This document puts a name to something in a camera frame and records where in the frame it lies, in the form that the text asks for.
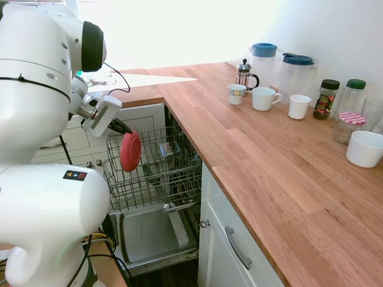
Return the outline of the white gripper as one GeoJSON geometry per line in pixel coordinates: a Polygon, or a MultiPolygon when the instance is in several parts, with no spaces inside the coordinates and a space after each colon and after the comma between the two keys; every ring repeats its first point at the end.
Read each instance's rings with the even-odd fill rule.
{"type": "Polygon", "coordinates": [[[84,122],[83,129],[97,138],[101,137],[107,128],[120,134],[132,133],[131,128],[122,120],[115,118],[121,107],[122,103],[115,97],[104,96],[90,118],[84,122]]]}

